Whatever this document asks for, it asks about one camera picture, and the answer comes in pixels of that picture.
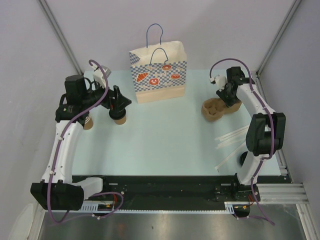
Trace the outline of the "single brown paper cup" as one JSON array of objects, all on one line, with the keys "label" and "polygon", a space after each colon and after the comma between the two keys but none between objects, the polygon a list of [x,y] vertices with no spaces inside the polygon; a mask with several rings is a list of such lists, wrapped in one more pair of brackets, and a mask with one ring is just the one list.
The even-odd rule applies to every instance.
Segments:
[{"label": "single brown paper cup", "polygon": [[114,119],[114,122],[117,124],[117,125],[123,125],[125,122],[127,121],[127,117],[124,116],[120,119]]}]

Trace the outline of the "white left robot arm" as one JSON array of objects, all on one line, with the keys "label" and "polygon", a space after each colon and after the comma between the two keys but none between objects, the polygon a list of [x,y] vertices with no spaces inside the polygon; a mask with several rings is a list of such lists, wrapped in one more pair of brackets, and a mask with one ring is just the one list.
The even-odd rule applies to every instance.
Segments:
[{"label": "white left robot arm", "polygon": [[31,185],[30,192],[45,210],[78,211],[91,196],[105,200],[111,193],[111,188],[100,177],[73,182],[76,147],[89,122],[90,110],[103,106],[110,118],[118,121],[126,117],[126,107],[132,101],[117,85],[105,89],[83,75],[68,76],[64,86],[66,92],[55,111],[56,132],[48,166],[40,182]]}]

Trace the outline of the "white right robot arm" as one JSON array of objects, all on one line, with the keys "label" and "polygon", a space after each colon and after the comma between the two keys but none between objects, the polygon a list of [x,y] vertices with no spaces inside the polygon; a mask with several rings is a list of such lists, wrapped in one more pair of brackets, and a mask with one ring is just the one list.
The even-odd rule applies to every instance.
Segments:
[{"label": "white right robot arm", "polygon": [[231,196],[242,201],[249,194],[248,185],[255,184],[265,161],[283,146],[286,116],[276,112],[262,98],[252,77],[245,77],[239,66],[226,70],[226,76],[212,79],[217,84],[216,94],[228,108],[241,101],[251,121],[246,133],[247,154],[236,176],[238,182],[230,188]]}]

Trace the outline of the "blue checkered paper bag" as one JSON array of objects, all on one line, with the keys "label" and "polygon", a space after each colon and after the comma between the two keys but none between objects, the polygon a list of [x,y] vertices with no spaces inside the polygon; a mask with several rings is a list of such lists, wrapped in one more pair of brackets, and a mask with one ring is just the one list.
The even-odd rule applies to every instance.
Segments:
[{"label": "blue checkered paper bag", "polygon": [[130,71],[134,91],[139,104],[161,101],[185,95],[187,54],[181,41],[162,41],[149,44],[149,30],[145,34],[145,46],[129,52]]}]

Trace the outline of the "single black cup lid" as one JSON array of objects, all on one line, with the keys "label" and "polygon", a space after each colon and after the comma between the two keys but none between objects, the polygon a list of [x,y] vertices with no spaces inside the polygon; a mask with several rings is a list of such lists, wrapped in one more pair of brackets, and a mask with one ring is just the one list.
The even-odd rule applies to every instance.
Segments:
[{"label": "single black cup lid", "polygon": [[123,119],[126,116],[127,111],[125,109],[121,111],[115,111],[115,110],[110,110],[109,111],[109,116],[112,120],[118,121]]}]

